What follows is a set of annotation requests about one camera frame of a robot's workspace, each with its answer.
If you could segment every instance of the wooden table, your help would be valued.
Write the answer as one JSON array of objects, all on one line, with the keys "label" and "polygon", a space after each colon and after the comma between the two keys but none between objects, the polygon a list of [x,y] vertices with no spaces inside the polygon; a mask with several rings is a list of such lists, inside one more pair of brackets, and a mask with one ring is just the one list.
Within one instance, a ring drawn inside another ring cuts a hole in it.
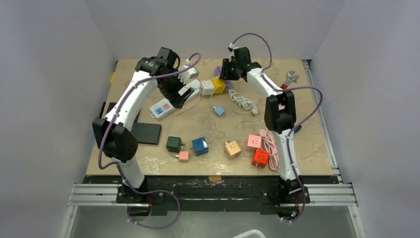
[{"label": "wooden table", "polygon": [[[128,86],[138,59],[120,59],[114,74],[105,108],[109,102],[117,102]],[[261,65],[268,65],[267,59],[254,59]],[[196,68],[199,70],[199,80],[213,78],[213,70],[221,65],[222,59],[203,59]],[[290,87],[308,85],[308,80],[299,59],[275,59],[272,67],[266,71],[267,75],[277,84],[281,85],[288,71],[294,70],[300,76],[298,83],[291,83]],[[260,96],[256,89],[244,80],[233,81],[233,88],[240,95],[254,101],[258,108],[258,116],[263,120],[265,98]],[[296,100],[297,120],[302,120],[315,107],[312,93],[308,89],[294,91]],[[162,133],[159,145],[139,144],[136,159],[140,169],[146,175],[276,175],[278,172],[271,171],[268,166],[264,169],[251,165],[252,153],[245,151],[246,140],[235,135],[234,127],[242,120],[258,119],[251,115],[238,114],[231,110],[230,99],[227,93],[213,96],[213,104],[222,106],[226,114],[217,117],[210,106],[209,96],[200,96],[184,105],[181,110],[175,111],[164,119],[157,121],[151,117],[149,107],[163,99],[163,95],[156,89],[143,105],[138,122],[160,123]],[[237,111],[244,111],[236,104],[232,104]],[[248,137],[248,134],[257,134],[259,128],[250,122],[241,123],[238,126],[238,134]],[[181,137],[185,143],[184,150],[190,150],[190,161],[179,162],[171,157],[165,150],[168,136]],[[204,136],[209,144],[209,153],[196,157],[192,149],[192,140]],[[302,175],[331,175],[331,164],[328,157],[327,147],[323,136],[323,130],[316,115],[310,118],[303,128],[297,132],[295,149],[298,165]],[[242,148],[240,157],[229,160],[224,152],[225,141],[236,140]],[[115,166],[106,170],[98,168],[99,150],[94,145],[87,175],[117,175]],[[103,156],[103,164],[109,163],[110,159]]]}]

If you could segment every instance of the green object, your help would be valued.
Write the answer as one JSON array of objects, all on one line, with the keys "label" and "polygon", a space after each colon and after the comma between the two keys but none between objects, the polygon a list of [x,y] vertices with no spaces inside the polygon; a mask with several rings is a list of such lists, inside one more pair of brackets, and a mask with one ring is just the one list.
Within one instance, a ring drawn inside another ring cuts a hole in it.
[{"label": "green object", "polygon": [[295,129],[295,133],[300,131],[302,129],[302,125],[299,125],[296,129]]},{"label": "green object", "polygon": [[178,153],[181,150],[182,141],[179,137],[169,136],[166,143],[166,148],[170,152]]}]

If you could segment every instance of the pink cord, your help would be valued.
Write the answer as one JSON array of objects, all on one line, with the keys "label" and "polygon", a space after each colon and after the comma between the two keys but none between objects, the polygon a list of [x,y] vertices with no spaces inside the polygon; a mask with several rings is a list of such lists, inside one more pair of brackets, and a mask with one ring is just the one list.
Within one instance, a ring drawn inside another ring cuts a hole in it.
[{"label": "pink cord", "polygon": [[262,149],[270,153],[270,159],[268,160],[268,166],[273,171],[279,171],[280,166],[278,164],[278,152],[277,145],[272,135],[269,134],[267,128],[260,130],[260,136],[262,137]]}]

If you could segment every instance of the gray floor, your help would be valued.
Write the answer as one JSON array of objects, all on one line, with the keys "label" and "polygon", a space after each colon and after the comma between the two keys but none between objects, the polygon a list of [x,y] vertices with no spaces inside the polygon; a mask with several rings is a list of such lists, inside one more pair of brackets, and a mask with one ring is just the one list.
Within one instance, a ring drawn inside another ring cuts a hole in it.
[{"label": "gray floor", "polygon": [[[176,215],[148,217],[145,224],[159,226]],[[306,207],[293,225],[277,216],[254,212],[182,212],[179,220],[164,230],[149,230],[127,222],[124,207],[79,207],[72,238],[231,238],[257,229],[267,238],[355,238],[347,207]]]}]

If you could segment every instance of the beige power adapter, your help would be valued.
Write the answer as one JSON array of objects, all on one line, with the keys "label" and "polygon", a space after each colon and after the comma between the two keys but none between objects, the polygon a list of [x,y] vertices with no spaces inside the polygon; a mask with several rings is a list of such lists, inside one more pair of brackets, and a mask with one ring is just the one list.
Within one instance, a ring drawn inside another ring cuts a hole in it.
[{"label": "beige power adapter", "polygon": [[227,141],[226,145],[224,146],[224,152],[226,152],[226,155],[229,157],[229,159],[233,159],[241,154],[241,148],[236,141]]}]

